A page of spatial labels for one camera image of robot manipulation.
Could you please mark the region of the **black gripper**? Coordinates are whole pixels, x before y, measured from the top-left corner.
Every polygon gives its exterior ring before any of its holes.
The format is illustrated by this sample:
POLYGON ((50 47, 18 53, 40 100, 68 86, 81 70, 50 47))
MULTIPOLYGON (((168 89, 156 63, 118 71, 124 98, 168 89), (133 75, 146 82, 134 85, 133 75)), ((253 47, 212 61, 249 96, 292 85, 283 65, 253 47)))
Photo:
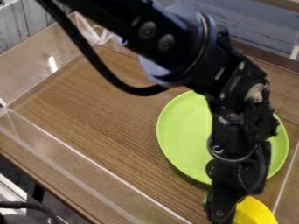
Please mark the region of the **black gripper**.
POLYGON ((203 209, 211 224, 232 224, 237 203, 252 194, 260 194, 271 164, 271 143, 256 145, 247 157, 237 160, 215 157, 205 166, 211 190, 203 209))

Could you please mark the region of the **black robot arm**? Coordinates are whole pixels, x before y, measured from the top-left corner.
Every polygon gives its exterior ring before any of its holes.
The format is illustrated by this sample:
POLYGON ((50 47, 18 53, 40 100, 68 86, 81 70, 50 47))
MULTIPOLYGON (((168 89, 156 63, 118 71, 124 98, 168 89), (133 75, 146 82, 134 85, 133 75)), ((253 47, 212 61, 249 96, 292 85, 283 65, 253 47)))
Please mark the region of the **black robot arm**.
POLYGON ((265 72, 233 48, 211 15, 154 0, 36 0, 57 21, 106 81, 130 95, 149 96, 185 86, 204 95, 212 115, 207 165, 211 224, 232 224, 237 205, 261 193, 279 120, 265 72), (68 5, 114 33, 144 63, 149 87, 125 84, 108 69, 60 5, 68 5))

